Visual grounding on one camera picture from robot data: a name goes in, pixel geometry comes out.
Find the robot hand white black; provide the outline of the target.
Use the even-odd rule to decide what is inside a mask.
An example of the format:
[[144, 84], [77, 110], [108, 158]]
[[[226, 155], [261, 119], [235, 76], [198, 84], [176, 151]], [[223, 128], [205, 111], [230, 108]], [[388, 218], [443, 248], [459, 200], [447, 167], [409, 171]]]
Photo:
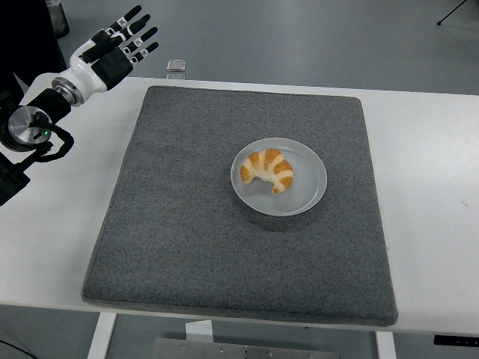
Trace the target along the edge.
[[158, 28], [146, 29], [150, 14], [136, 5], [110, 26], [100, 29], [70, 57], [62, 82], [80, 106], [93, 94], [111, 90], [158, 47], [150, 39]]

